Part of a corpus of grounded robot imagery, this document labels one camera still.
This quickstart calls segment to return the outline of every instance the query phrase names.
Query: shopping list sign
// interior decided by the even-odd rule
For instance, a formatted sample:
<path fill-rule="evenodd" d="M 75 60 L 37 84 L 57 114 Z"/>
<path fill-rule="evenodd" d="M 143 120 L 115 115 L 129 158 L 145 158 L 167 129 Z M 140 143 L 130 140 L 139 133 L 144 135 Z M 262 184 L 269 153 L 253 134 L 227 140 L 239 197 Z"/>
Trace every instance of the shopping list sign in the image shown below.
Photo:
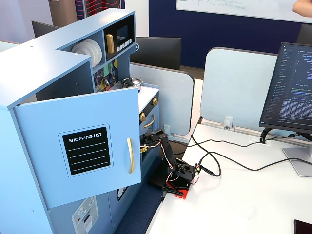
<path fill-rule="evenodd" d="M 59 136 L 71 175 L 111 166 L 107 127 L 78 130 Z"/>

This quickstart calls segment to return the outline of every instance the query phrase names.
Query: phone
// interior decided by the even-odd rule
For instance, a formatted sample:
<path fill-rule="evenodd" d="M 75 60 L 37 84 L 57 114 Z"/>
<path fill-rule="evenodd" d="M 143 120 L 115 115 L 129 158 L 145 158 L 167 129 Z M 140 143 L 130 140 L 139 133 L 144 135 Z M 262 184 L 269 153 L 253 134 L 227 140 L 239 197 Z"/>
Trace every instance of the phone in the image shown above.
<path fill-rule="evenodd" d="M 312 224 L 295 219 L 294 234 L 312 234 Z"/>

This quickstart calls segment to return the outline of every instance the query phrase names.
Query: robotic arm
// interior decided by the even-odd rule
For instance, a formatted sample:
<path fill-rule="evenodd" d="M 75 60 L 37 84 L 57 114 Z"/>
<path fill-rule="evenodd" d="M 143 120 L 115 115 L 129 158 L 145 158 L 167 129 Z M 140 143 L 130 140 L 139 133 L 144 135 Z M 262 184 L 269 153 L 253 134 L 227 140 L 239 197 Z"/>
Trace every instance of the robotic arm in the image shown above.
<path fill-rule="evenodd" d="M 168 136 L 162 129 L 157 129 L 155 133 L 148 133 L 141 136 L 141 144 L 147 147 L 162 148 L 164 158 L 168 167 L 168 178 L 162 187 L 163 192 L 173 193 L 175 196 L 185 199 L 189 191 L 191 181 L 195 177 L 197 164 L 191 166 L 181 159 L 175 158 Z"/>

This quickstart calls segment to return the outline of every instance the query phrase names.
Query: silver pot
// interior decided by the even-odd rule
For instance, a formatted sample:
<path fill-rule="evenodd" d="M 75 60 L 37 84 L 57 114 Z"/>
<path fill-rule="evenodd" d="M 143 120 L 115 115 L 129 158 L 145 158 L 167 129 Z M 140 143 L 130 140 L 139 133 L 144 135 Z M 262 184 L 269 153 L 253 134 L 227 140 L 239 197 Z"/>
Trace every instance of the silver pot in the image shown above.
<path fill-rule="evenodd" d="M 123 88 L 131 88 L 131 87 L 138 87 L 138 90 L 141 89 L 142 80 L 138 78 L 129 77 L 122 80 L 122 87 Z"/>

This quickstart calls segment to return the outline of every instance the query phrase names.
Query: person's arm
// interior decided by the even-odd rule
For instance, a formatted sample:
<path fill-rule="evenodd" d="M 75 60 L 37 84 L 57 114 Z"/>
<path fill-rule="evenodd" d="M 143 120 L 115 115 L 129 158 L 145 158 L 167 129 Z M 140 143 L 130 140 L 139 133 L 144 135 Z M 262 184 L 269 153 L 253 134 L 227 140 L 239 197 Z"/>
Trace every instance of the person's arm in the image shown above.
<path fill-rule="evenodd" d="M 312 17 L 312 1 L 298 0 L 292 7 L 292 11 L 305 17 Z"/>

